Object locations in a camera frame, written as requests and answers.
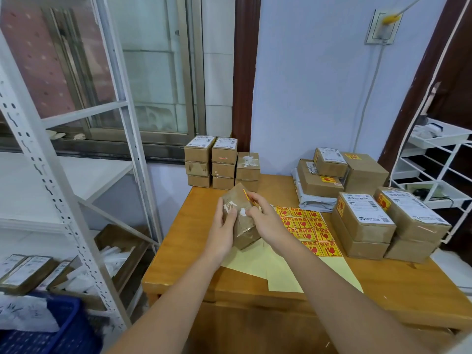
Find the left hand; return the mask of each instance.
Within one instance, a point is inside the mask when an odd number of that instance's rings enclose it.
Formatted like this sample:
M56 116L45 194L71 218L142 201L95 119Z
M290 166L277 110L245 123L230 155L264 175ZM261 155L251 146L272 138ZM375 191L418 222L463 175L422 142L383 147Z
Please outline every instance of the left hand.
M237 210L232 208L223 224L223 199L219 198L204 250L204 253L218 261L219 265L233 246L233 226L236 217Z

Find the wooden desk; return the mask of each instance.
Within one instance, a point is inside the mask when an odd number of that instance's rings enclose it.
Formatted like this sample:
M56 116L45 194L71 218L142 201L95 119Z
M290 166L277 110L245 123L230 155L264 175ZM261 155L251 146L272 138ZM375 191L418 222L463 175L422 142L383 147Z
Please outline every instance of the wooden desk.
M298 206L291 177L261 176L259 193L271 204ZM201 253L224 193L192 188L143 277L150 304ZM330 214L323 217L340 245ZM351 259L339 247L364 293L428 346L454 340L450 328L472 328L472 303L431 259L424 264ZM189 339L192 353L336 352L325 347L329 338L303 293L269 292L267 280L225 267L215 273Z

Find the forearm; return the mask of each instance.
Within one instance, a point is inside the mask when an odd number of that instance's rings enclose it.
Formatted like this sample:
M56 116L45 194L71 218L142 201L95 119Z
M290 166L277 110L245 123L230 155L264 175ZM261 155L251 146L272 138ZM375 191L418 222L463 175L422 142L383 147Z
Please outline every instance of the forearm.
M339 353L430 353L296 238L287 237L278 250Z
M179 354L213 274L217 259L203 254L157 302L127 330L110 353Z

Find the blue basket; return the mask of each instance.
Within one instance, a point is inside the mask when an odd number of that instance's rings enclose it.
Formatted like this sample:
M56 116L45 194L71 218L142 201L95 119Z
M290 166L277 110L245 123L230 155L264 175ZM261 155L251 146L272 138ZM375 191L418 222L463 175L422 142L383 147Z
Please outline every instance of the blue basket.
M40 293L29 295L46 298L60 329L56 333L0 331L1 354L96 354L101 351L102 340L87 320L80 299Z

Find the hand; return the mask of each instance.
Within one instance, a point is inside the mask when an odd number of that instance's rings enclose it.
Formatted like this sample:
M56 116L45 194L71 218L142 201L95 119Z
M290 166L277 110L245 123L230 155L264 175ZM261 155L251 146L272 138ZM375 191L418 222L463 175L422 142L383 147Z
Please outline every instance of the hand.
M233 226L237 217L236 208L232 208L223 224L223 199L218 199L213 225L209 230L204 253L221 265L233 246Z
M255 206L252 206L246 214L248 214L256 223L256 228L261 237L272 246L275 251L280 252L283 248L282 242L290 239L292 234L287 231L277 212L269 204L269 202L255 192L247 193L262 208L262 212Z

